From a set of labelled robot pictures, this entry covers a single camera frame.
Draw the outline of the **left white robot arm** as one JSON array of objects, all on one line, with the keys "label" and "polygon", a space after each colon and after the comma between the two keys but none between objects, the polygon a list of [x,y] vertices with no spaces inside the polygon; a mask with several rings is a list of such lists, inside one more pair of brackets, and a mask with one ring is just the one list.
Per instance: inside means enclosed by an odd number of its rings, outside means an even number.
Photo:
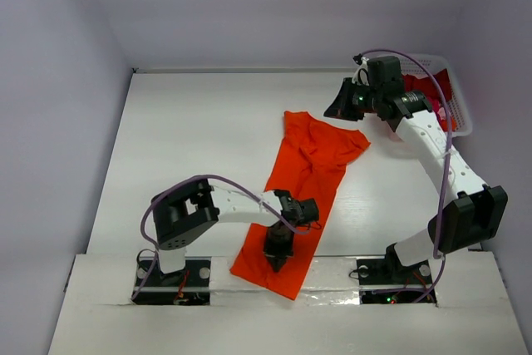
[{"label": "left white robot arm", "polygon": [[281,189],[254,193],[217,175],[180,182],[153,197],[146,213],[155,226],[155,274],[165,284],[182,279],[186,247],[217,223],[264,227],[259,253],[278,272],[293,257],[295,236],[319,221],[314,199],[297,200]]}]

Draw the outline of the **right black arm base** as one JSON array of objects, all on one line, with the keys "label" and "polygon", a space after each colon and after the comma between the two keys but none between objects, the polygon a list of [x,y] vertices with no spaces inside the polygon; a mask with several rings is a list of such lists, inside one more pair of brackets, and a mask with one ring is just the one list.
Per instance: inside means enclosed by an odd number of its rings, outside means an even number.
[{"label": "right black arm base", "polygon": [[427,261],[397,272],[384,258],[357,259],[348,277],[357,281],[363,305],[437,303]]}]

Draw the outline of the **orange t shirt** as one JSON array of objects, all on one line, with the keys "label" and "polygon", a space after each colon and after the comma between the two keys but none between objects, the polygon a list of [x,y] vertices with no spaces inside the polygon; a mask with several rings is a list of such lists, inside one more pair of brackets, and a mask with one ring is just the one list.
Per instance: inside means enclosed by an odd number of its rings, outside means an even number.
[{"label": "orange t shirt", "polygon": [[306,111],[285,111],[284,136],[266,190],[287,190],[297,200],[315,199],[319,226],[297,235],[293,257],[273,271],[263,247],[266,228],[251,224],[230,273],[294,300],[303,286],[313,256],[348,164],[370,146],[360,131],[331,126]]}]

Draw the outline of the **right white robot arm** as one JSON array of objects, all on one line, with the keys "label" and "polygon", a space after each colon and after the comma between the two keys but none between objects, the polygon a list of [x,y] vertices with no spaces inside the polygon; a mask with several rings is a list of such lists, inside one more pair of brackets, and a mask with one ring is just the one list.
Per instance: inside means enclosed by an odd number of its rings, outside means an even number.
[{"label": "right white robot arm", "polygon": [[376,50],[353,60],[358,69],[343,80],[329,118],[360,121],[372,113],[417,155],[439,195],[437,214],[427,227],[387,247],[379,272],[401,282],[428,259],[495,237],[508,195],[502,186],[490,186],[465,162],[452,144],[450,128],[443,129],[426,95],[408,90],[401,72],[401,53]]}]

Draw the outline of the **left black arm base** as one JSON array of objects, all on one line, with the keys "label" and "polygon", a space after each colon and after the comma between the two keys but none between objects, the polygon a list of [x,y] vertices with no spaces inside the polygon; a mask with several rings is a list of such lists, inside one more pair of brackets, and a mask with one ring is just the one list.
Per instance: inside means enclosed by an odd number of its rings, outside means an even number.
[{"label": "left black arm base", "polygon": [[210,269],[210,258],[187,259],[183,270],[171,274],[163,274],[155,266],[132,302],[137,305],[209,305]]}]

